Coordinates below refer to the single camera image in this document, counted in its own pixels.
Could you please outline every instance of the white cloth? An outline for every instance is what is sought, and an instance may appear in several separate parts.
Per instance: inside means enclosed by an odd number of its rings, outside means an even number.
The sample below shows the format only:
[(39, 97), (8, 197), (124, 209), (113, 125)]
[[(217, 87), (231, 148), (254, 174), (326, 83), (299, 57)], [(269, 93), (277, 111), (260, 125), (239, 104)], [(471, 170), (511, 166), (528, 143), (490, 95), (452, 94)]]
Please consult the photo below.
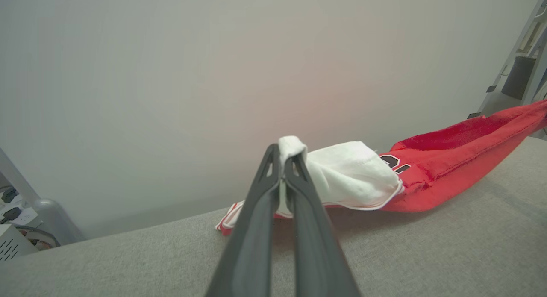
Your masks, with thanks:
[[(382, 208), (404, 190), (403, 182), (397, 174), (363, 142), (352, 141), (306, 152), (306, 145), (295, 136), (279, 139), (281, 166), (289, 157), (303, 153), (309, 175), (323, 205), (373, 211)], [(286, 202), (285, 183), (282, 182), (277, 214), (292, 218)], [(241, 201), (232, 205), (217, 229), (221, 229), (221, 226), (232, 229), (243, 203)]]

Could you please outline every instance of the white wall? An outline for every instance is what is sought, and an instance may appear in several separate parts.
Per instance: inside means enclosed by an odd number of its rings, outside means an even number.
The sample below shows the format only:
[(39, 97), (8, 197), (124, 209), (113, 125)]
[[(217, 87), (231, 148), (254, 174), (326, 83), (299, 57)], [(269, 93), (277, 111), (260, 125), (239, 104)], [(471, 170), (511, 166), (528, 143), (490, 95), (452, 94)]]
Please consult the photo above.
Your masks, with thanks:
[(0, 0), (0, 148), (88, 237), (197, 215), (283, 135), (465, 119), (536, 2)]

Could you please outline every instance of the couch cushion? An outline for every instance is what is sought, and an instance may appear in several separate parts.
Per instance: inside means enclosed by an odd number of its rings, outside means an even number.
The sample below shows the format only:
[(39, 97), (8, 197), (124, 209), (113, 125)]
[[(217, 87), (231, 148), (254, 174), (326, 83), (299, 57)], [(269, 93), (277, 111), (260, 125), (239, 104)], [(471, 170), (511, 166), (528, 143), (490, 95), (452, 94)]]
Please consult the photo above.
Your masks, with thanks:
[[(329, 210), (363, 295), (547, 291), (547, 142), (527, 138), (471, 189), (424, 213)], [(225, 210), (0, 263), (5, 296), (204, 295)], [(276, 220), (272, 296), (294, 295), (291, 221)]]

